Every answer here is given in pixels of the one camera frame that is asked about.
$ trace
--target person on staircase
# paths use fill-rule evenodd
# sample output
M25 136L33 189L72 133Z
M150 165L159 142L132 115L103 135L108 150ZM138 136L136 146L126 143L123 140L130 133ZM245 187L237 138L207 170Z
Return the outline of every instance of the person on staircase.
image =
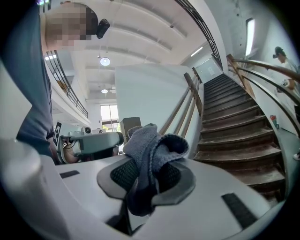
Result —
M299 73L299 67L296 66L296 64L289 58L287 58L286 53L283 51L283 49L279 46L275 47L275 54L273 55L273 58L278 58L278 60L284 65L285 68ZM295 94L300 96L300 84L296 82L295 80L289 78L286 79L283 83L284 86L292 90ZM297 106L294 104L295 114L298 122L300 123L300 106ZM298 153L296 153L293 158L297 161L300 161L300 149Z

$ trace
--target balcony railing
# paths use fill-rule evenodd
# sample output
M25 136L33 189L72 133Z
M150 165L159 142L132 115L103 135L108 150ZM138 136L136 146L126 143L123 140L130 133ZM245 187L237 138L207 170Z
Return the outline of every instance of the balcony railing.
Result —
M77 98L71 87L71 84L69 83L65 75L57 51L48 51L45 57L48 58L48 60L46 60L46 63L61 89L65 92L71 102L79 109L79 111L82 112L84 116L88 117L88 112Z
M215 43L214 38L212 37L210 30L208 29L206 23L201 18L197 10L187 1L187 0L175 0L185 11L191 16L191 18L196 22L198 27L203 32L204 36L206 37L210 48L212 50L212 57L216 60L217 64L223 69L221 58L219 51L217 49L217 45Z

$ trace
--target cloth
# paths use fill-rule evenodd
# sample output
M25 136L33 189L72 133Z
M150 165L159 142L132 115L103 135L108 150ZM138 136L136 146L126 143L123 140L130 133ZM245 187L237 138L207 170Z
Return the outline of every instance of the cloth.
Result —
M296 73L298 72L298 68L297 68L296 64L289 58L286 58L284 67L293 72L296 72ZM295 89L293 90L293 92L294 92L294 94L296 94L297 96L300 97L300 84L297 81L294 81L294 82L295 82Z
M51 84L42 53L37 4L10 33L2 48L1 58L17 87L32 104L17 140L33 146L39 154L52 157L47 141L54 134Z
M160 135L155 124L134 127L128 136L123 151L135 161L139 176L127 195L127 206L132 214L145 216L152 211L152 197L159 193L153 173L159 172L164 164L184 157L188 143L174 134Z

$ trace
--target wooden stair tread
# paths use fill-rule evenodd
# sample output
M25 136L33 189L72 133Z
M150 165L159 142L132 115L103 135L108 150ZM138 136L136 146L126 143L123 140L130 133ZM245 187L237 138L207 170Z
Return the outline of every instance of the wooden stair tread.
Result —
M212 93L210 93L210 92L207 93L205 95L205 98L206 98L206 100L210 100L212 98L217 97L218 95L224 94L227 91L233 90L233 89L238 88L238 87L240 87L240 86L237 85L237 84L231 84L231 85L229 85L228 87L226 87L224 89L221 89L221 90L218 90L218 91L213 91Z
M246 103L246 102L250 102L250 101L253 101L253 99L252 99L252 98L248 98L248 99L246 99L246 100L244 100L244 101L242 101L242 102L239 102L239 103L230 105L230 106L228 106L228 107L224 107L224 108L215 110L215 111L213 111L213 112L204 113L203 115L205 116L205 115L210 115L210 114L218 113L218 112L227 110L227 109L232 108L232 107L236 107L236 106L238 106L238 105L242 105L242 104L244 104L244 103Z
M210 81L206 82L206 83L204 84L204 86L205 86L205 87L210 86L210 85L212 85L212 84L218 82L219 80L223 80L223 79L227 79L227 78L228 78L228 77L227 77L226 75L223 75L223 74L222 74L222 75L219 75L219 76L215 77L214 79L211 79Z
M213 105L210 106L210 107L205 107L205 101L204 101L204 110L208 110L208 109L213 108L213 107L216 107L216 106L218 106L218 105L221 105L221 104L230 102L230 101L232 101L232 100L235 100L235 99L240 98L240 97L245 96L245 95L247 95L246 92L244 92L244 93L242 93L242 94L239 94L239 95L237 95L237 96L233 96L232 98L226 99L226 100L224 100L224 101L222 101L222 102L219 102L219 103L217 103L217 104L213 104Z
M274 147L271 144L266 144L238 150L200 151L194 157L194 160L205 163L245 162L276 156L280 153L280 149Z
M214 137L214 138L204 138L201 139L199 145L214 145L214 144L228 144L228 143L235 143L241 141L251 140L257 137L262 137L266 135L273 134L274 131L272 129L267 128L260 128L253 131L247 131L236 135L230 136L221 136L221 137Z
M237 89L234 89L234 90L232 90L232 91L228 91L228 93L227 94L225 94L224 96L219 96L219 97L216 97L215 99L213 99L213 100L210 100L210 101L207 101L207 102L205 102L205 104L210 104L210 103L213 103L213 102L215 102L215 101L218 101L218 100L221 100L222 98L226 98L226 97L228 97L228 96L230 96L230 95L232 95L232 94L236 94L236 93L238 93L238 92L242 92L242 91L244 91L241 87L239 87L239 88L237 88Z
M247 119L242 119L239 121L233 121L233 122L229 122L220 126L213 126L213 127L205 127L204 129L202 129L201 133L210 133L210 132L217 132L217 131L222 131L222 130L226 130L229 128L237 128L240 126L244 126L253 122L257 122L260 120L265 119L266 116L265 115L258 115L258 116L254 116L251 118L247 118Z
M241 111L238 111L238 112L234 112L234 113L231 113L231 114L228 114L228 115L224 115L224 116L221 116L221 117L218 117L218 118L204 120L202 122L202 124L206 124L206 123L211 123L211 122L223 120L223 119L230 118L230 117L233 117L233 116L237 116L239 114L246 113L246 112L249 112L249 111L252 111L252 110L255 110L255 109L259 109L259 107L257 105L255 105L255 106L248 107L248 108L246 108L244 110L241 110Z
M275 166L246 170L230 170L229 172L249 186L282 182L285 180L285 177Z
M277 193L277 191L262 193L263 197L269 202L271 207L274 207L277 205L278 200L276 198L276 195L278 195L278 194L280 194L280 193Z
M212 86L204 87L204 94L205 94L205 96L207 96L208 94L211 94L215 91L220 91L220 90L222 90L224 88L227 88L231 85L234 85L234 83L231 83L227 80L223 80L223 81L220 81L220 82L218 82L218 83L216 83Z

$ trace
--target cap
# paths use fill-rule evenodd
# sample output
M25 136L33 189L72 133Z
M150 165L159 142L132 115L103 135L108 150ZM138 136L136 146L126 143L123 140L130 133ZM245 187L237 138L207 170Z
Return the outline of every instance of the cap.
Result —
M273 54L273 58L278 58L279 54L282 54L283 56L285 56L285 52L283 51L283 49L281 47L275 47L275 54Z

